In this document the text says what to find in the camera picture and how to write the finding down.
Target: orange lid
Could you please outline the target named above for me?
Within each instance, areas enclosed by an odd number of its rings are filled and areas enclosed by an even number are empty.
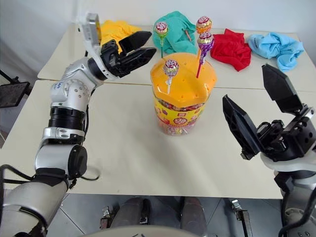
[[[169,59],[177,61],[179,69],[172,78],[168,94],[169,77],[164,73],[163,67]],[[161,58],[150,71],[155,96],[178,108],[205,103],[217,77],[213,67],[205,61],[199,77],[196,78],[198,65],[199,57],[191,53],[173,53]]]

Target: yellow cloth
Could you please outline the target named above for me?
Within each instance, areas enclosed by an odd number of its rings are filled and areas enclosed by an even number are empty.
[[[142,29],[136,26],[128,25],[126,21],[111,21],[107,20],[101,26],[101,45],[115,39],[118,44],[118,51],[122,52],[119,46],[119,41],[123,38],[130,36],[136,31],[141,31]]]

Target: light blue cloth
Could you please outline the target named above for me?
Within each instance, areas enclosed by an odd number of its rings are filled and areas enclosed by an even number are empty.
[[[251,35],[248,44],[252,51],[264,58],[276,57],[277,66],[283,72],[293,69],[296,59],[304,52],[303,43],[274,32],[266,36]]]
[[[196,26],[192,24],[183,14],[179,11],[174,11],[169,13],[155,22],[155,25],[159,21],[164,21],[167,23],[169,31],[167,36],[164,38],[163,51],[166,53],[175,52],[188,52],[197,53],[197,48],[195,47],[195,37],[194,32],[196,31]],[[185,30],[187,30],[190,35],[191,42],[189,41]],[[157,48],[161,48],[160,38],[154,31],[153,35],[154,44]]]

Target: label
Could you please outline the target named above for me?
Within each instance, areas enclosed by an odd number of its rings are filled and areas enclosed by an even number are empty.
[[[205,108],[205,105],[202,105],[201,107],[191,111],[174,111],[163,106],[156,98],[154,98],[154,101],[155,111],[158,118],[165,124],[174,127],[184,127],[195,123]]]

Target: plastic container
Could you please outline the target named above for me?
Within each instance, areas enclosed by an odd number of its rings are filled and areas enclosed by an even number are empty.
[[[169,59],[179,64],[168,93],[168,76],[163,67]],[[217,78],[205,61],[196,78],[199,58],[190,53],[173,53],[160,59],[151,70],[158,125],[168,135],[188,134],[205,108]]]

